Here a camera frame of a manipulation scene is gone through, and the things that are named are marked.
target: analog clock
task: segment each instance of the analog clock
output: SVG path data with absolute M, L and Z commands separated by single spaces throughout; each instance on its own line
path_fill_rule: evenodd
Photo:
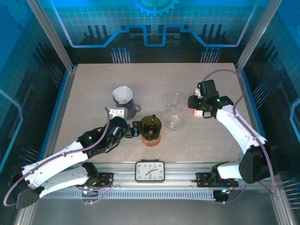
M 165 180 L 165 164 L 161 161 L 141 161 L 135 164 L 135 180 L 162 182 Z

